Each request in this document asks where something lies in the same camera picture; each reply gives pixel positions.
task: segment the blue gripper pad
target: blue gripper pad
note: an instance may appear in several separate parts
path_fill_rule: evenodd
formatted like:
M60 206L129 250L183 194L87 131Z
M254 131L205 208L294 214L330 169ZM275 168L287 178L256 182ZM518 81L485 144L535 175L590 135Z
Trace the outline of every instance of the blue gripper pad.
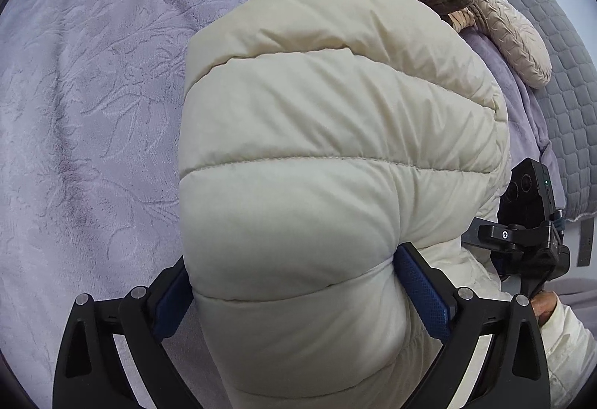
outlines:
M446 344L451 335L450 310L434 289L431 280L403 245L398 246L393 263L398 280L413 302L427 332Z
M186 269L183 269L178 273L174 283L168 287L168 291L155 309L153 336L159 343L176 333L192 302L193 290L189 282L189 274Z

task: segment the silver screw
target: silver screw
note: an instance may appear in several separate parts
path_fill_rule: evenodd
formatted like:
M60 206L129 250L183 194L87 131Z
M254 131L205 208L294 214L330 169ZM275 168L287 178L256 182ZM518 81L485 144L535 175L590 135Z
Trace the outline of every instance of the silver screw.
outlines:
M87 293L81 293L75 298L75 303L79 306L83 306L89 301L89 295Z
M520 306L528 306L528 298L524 295L516 295L516 302Z
M475 293L473 293L473 290L467 287L459 288L458 290L458 296L460 296L464 300L471 300L473 299L474 295Z
M147 293L147 288L145 286L137 286L132 289L131 296L136 300L139 300L145 296L145 293Z

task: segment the bed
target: bed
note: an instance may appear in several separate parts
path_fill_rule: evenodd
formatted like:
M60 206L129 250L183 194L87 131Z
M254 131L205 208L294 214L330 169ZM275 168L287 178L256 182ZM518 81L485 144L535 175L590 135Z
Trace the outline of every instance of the bed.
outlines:
M198 29L245 1L10 0L2 12L0 350L40 409L51 407L75 296L121 296L180 257L184 51ZM590 54L554 0L511 1L551 48L555 79L545 93L530 92L487 38L463 37L506 96L513 163L541 159L568 217L593 215L593 137L581 143L597 128ZM537 4L545 17L535 16ZM575 14L568 11L571 21L580 20ZM198 326L191 309L164 346L204 407L230 407ZM126 344L117 343L139 403L153 407Z

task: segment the gray quilted mattress pad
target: gray quilted mattress pad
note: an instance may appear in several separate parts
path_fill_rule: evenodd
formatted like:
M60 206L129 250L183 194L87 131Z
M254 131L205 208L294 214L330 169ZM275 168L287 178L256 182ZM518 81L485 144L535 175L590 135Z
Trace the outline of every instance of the gray quilted mattress pad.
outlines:
M570 220L597 213L597 71L574 26L555 0L508 0L543 37L553 68L535 92L566 194Z

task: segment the human hand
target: human hand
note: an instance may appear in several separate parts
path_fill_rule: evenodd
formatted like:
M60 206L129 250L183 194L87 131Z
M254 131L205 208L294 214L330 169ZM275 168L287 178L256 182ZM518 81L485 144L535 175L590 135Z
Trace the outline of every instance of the human hand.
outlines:
M548 322L553 311L556 309L556 305L557 295L554 292L541 292L531 300L532 310L537 317L540 327Z

